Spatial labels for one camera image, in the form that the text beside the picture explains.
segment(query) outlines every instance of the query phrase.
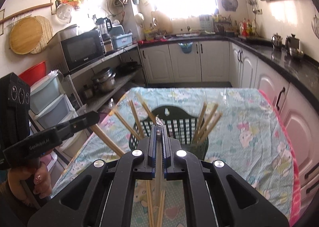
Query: silver screw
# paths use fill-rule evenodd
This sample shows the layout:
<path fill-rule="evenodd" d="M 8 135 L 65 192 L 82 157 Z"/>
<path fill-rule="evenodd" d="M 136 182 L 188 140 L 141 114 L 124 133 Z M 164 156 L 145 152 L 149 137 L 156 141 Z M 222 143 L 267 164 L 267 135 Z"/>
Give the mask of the silver screw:
<path fill-rule="evenodd" d="M 216 160 L 216 161 L 214 162 L 214 165 L 215 165 L 215 167 L 217 167 L 217 168 L 222 168 L 222 167 L 225 166 L 225 163 L 222 162 L 221 160 Z"/>
<path fill-rule="evenodd" d="M 94 161 L 94 166 L 96 167 L 96 168 L 100 168 L 100 167 L 102 167 L 104 165 L 104 161 L 103 160 L 96 160 L 96 161 Z"/>
<path fill-rule="evenodd" d="M 132 155 L 135 157 L 141 156 L 143 152 L 141 150 L 134 150 L 132 151 Z"/>
<path fill-rule="evenodd" d="M 186 154 L 187 154 L 187 152 L 184 151 L 184 150 L 178 150 L 178 151 L 176 152 L 176 155 L 177 155 L 178 157 L 185 157 Z"/>

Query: fruit painting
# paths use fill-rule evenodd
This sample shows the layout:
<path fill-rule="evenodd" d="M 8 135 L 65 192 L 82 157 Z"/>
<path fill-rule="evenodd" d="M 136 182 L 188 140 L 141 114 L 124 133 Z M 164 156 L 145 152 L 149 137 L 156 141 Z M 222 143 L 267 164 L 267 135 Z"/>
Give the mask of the fruit painting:
<path fill-rule="evenodd" d="M 87 0 L 51 0 L 53 5 L 51 6 L 51 14 L 54 15 L 56 13 L 56 8 L 63 3 L 67 3 L 74 7 L 75 11 L 80 10 L 85 4 Z"/>

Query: metal shelf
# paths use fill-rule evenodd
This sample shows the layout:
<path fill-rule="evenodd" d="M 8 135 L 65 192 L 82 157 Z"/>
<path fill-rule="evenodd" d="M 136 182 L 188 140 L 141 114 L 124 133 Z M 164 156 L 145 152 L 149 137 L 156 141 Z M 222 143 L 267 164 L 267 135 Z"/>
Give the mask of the metal shelf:
<path fill-rule="evenodd" d="M 107 60 L 109 60 L 109 59 L 112 59 L 112 58 L 114 58 L 114 57 L 116 57 L 116 56 L 118 56 L 118 55 L 124 53 L 125 50 L 126 50 L 126 51 L 129 51 L 129 50 L 131 50 L 131 49 L 133 49 L 133 48 L 135 48 L 135 47 L 137 47 L 137 46 L 138 46 L 138 44 L 135 43 L 135 44 L 126 46 L 126 47 L 124 47 L 124 48 L 122 48 L 122 49 L 120 49 L 120 50 L 118 50 L 118 51 L 116 51 L 116 52 L 114 52 L 114 53 L 112 53 L 112 54 L 106 56 L 106 57 L 103 57 L 103 58 L 99 59 L 98 61 L 96 61 L 96 62 L 94 62 L 94 63 L 92 63 L 92 64 L 86 66 L 85 68 L 80 69 L 79 71 L 77 71 L 77 72 L 71 74 L 71 75 L 70 75 L 70 76 L 71 76 L 71 79 L 75 79 L 76 77 L 80 76 L 81 74 L 85 73 L 86 71 L 88 71 L 88 70 L 94 68 L 95 66 L 101 64 L 102 62 L 105 62 L 105 61 L 107 61 Z"/>
<path fill-rule="evenodd" d="M 87 101 L 87 112 L 97 111 L 107 100 L 109 100 L 112 95 L 120 90 L 127 82 L 129 82 L 138 72 L 143 68 L 139 68 L 136 71 L 123 76 L 115 78 L 115 89 L 103 96 L 96 96 Z"/>

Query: kitchen cabinet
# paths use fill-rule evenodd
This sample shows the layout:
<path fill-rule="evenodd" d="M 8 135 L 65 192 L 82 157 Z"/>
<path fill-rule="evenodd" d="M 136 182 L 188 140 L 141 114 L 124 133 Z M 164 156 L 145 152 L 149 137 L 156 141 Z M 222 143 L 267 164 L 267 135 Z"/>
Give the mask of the kitchen cabinet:
<path fill-rule="evenodd" d="M 289 90 L 289 82 L 261 60 L 258 60 L 257 64 L 255 88 L 262 90 L 271 104 L 277 107 L 279 113 L 281 112 Z"/>
<path fill-rule="evenodd" d="M 198 42 L 194 42 L 190 53 L 183 53 L 178 43 L 169 44 L 174 82 L 201 82 L 201 64 Z"/>
<path fill-rule="evenodd" d="M 234 43 L 229 42 L 229 82 L 232 87 L 239 87 L 239 77 L 240 77 L 240 60 L 239 51 L 240 47 Z"/>
<path fill-rule="evenodd" d="M 239 87 L 252 88 L 255 84 L 258 58 L 254 54 L 243 49 L 241 49 L 239 56 L 241 62 Z"/>
<path fill-rule="evenodd" d="M 150 84 L 174 82 L 171 57 L 167 44 L 143 48 L 141 57 Z"/>
<path fill-rule="evenodd" d="M 199 42 L 203 82 L 229 81 L 228 41 Z"/>
<path fill-rule="evenodd" d="M 280 117 L 296 154 L 301 186 L 319 180 L 319 116 L 292 84 Z"/>

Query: electric kettle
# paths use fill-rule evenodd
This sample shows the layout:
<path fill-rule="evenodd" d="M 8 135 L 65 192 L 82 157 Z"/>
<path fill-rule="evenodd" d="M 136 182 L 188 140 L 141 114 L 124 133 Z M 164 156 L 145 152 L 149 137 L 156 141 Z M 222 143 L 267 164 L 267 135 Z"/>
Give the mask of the electric kettle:
<path fill-rule="evenodd" d="M 299 49 L 299 39 L 295 38 L 296 35 L 291 34 L 291 36 L 287 36 L 285 48 L 287 50 L 287 53 L 289 53 L 289 48 Z"/>

